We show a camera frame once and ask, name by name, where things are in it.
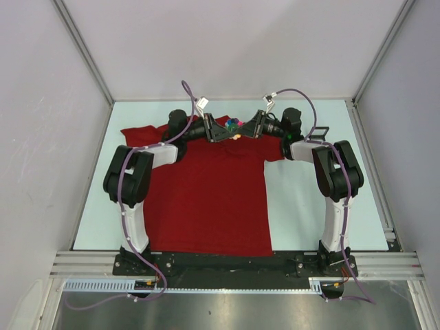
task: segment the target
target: metal floor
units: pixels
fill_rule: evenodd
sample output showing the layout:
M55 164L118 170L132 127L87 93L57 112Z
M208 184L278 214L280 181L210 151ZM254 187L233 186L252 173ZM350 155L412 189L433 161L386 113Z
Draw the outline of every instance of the metal floor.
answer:
M344 301L326 303L316 295L166 294L153 302L121 298L89 311L72 311L63 303L53 329L81 330L259 330L259 329L421 329L406 281L364 283L377 305ZM347 283L344 295L358 295ZM109 294L64 293L77 307Z

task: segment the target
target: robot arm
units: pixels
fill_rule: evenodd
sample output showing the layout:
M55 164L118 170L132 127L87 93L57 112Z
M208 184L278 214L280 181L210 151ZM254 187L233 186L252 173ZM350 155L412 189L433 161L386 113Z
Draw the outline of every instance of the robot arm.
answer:
M353 149L347 141L335 143L344 167L349 175L351 197L358 194L359 187L364 184L364 176L360 170ZM291 158L312 163L315 166L316 180L320 192L325 196L325 225L324 233L319 243L318 253L326 265L343 260L340 245L340 235L344 224L344 203L347 196L347 183L340 168L336 168L336 159L333 151L322 144L305 141L294 142L290 146ZM350 211L353 198L347 206L347 228L350 222ZM350 254L349 236L344 235L346 254Z
M131 148L119 146L110 163L104 179L104 191L109 194L110 200L118 202L118 182L122 165ZM125 209L126 231L133 247L142 253L149 244L149 238L144 225L144 199L148 194L151 171L165 164L172 164L177 160L178 149L172 144L164 144L155 148L145 148L134 152L125 170L121 187L121 198ZM126 238L122 240L122 247L131 251Z
M340 233L344 222L344 198L348 187L344 175L337 167L336 158L331 148L322 144L305 142L301 135L301 112L288 108L283 112L283 118L278 121L271 118L266 112L259 110L256 115L243 126L228 130L218 125L210 113L204 113L195 120L189 130L172 144L162 144L154 148L146 148L133 153L128 170L125 171L122 182L121 198L126 206L126 226L131 242L138 252L143 252L149 244L145 233L144 217L142 214L143 201L148 194L151 171L158 166L178 162L186 153L187 141L206 138L211 142L219 142L232 138L236 134L249 138L259 138L262 134L280 138L280 147L283 155L289 160L309 162L314 165L316 179L320 192L326 197L326 216L324 234L319 243L318 255L325 265L342 262L340 247ZM182 131L187 124L187 115L183 110L174 110L170 113L168 131L164 139L169 139ZM335 143L344 167L349 174L352 188L351 196L358 193L364 183L362 171L354 156L353 150L347 141ZM127 154L131 148L119 146L104 180L104 191L109 193L110 200L118 201L118 181ZM348 235L344 236L346 254L349 255ZM127 242L122 247L130 251Z

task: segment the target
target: shirt sleeve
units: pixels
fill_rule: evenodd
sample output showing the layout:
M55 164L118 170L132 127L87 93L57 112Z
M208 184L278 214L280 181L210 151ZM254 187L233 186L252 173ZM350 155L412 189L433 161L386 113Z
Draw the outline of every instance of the shirt sleeve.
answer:
M166 126L155 128L154 126L135 127L132 129L121 130L125 136L127 146L148 146L149 144L158 143L162 139L162 135L166 130Z
M283 160L281 153L281 139L279 137L263 135L261 139L256 139L256 150L265 160L275 162Z

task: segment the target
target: metal profile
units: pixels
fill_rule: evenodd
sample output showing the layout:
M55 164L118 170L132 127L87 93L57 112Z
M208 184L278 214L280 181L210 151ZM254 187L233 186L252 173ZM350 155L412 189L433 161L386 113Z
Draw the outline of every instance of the metal profile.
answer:
M50 273L51 278L121 279L112 274L117 252L59 252ZM416 253L352 252L356 258L359 277L363 281L423 280L424 273ZM154 280L154 276L143 276Z
M408 281L412 301L419 317L420 325L423 330L433 330L439 328L439 319L431 301L429 290L425 280Z
M379 211L382 214L381 217L382 227L384 228L385 233L386 234L388 233L388 236L391 237L389 233L395 229L393 216L391 214L390 207L386 199L384 189L381 184L379 172L377 171L373 153L371 151L368 138L365 134L365 130L359 116L358 108L351 101L346 101L346 107L349 111L349 116L353 125L353 130L355 131L355 135L363 156L365 167L370 174L368 178L370 179L373 188L373 194L375 195L376 204L379 207L380 209Z
M368 68L365 77L362 79L362 82L359 86L359 88L356 91L356 94L354 95L354 103L355 105L358 104L360 101L362 95L365 92L366 87L369 85L372 77L374 76L375 72L377 71L377 68L379 67L380 63L385 57L385 54L387 53L388 49L390 48L391 44L393 43L395 37L397 36L397 33L400 31L403 22L405 21L406 17L408 16L409 12L414 6L414 3L416 0L405 0L405 2L402 4L395 20L393 21L393 24L391 25L390 29L388 30L386 37L382 44L379 47L379 51L377 52L375 58L373 59L373 62L371 63L370 67Z
M63 294L63 285L65 280L62 278L55 278L52 281L52 285L47 296L46 305L43 310L43 314L40 317L40 325L38 330L52 329L55 323L56 312L60 305L61 295Z
M109 103L109 106L112 107L114 104L114 99L111 97L110 90L105 83L104 78L102 77L102 74L98 69L98 66L96 65L93 57L91 56L91 53L87 48L84 39L81 36L81 33L72 18L72 15L67 9L67 6L65 5L63 0L52 0L52 3L54 4L55 9L58 12L61 20L65 24L67 32L70 34L73 42L75 43L75 46L78 48L82 59L84 60L86 66L89 68L91 75L98 84L98 87L105 97L105 100L107 101L107 103Z

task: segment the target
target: aluminum frame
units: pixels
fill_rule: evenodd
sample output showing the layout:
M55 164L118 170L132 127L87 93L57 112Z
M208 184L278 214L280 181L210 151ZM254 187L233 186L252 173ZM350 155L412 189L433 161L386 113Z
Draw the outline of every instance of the aluminum frame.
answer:
M121 283L121 280L154 279L154 276L114 276L112 275L114 258L118 252L79 252L61 251L56 255L50 274L52 282L45 308L40 317L40 330L50 330L56 318L61 294L66 281L73 279L101 279L106 283ZM411 296L417 310L422 329L438 329L439 321L432 308L432 300L426 286L424 273L415 252L353 252L356 257L358 278L361 281L408 281ZM323 278L310 278L311 283ZM194 294L228 294L222 290L191 290ZM298 294L296 291L265 290L266 294ZM249 293L235 290L233 293Z
M89 68L90 74L97 82L106 101L112 107L114 99L111 97L109 88L98 69L89 49L87 48L80 31L78 30L74 20L64 4L63 0L51 0L60 19L65 24L69 35L77 47L80 55ZM374 73L377 71L383 57L387 53L389 47L393 43L395 36L400 30L405 18L412 9L416 0L406 0L402 5L396 19L394 20L384 42L378 50L373 62L371 63L364 79L362 80L353 100L347 102L347 109L351 116L351 121L356 134L356 138L360 143L362 157L366 164L368 177L371 179L373 194L380 208L381 220L384 227L386 238L392 241L396 238L394 221L391 216L388 203L384 194L380 178L375 166L373 154L369 147L362 122L358 115L356 104L362 97L364 90L371 81ZM106 281L120 281L121 276L113 276L111 274L113 268L114 257L117 252L59 252L55 258L54 266L50 274L50 289L44 303L44 309L40 315L39 329L50 330L55 321L56 312L61 301L64 284L72 278L101 278ZM358 271L362 281L408 281L412 299L417 310L417 315L422 329L438 329L439 320L437 312L432 308L434 305L429 295L423 271L420 267L419 259L415 253L390 253L390 252L354 252L353 255L357 259ZM153 279L152 276L144 276L141 279ZM311 281L319 281L321 278L311 278Z

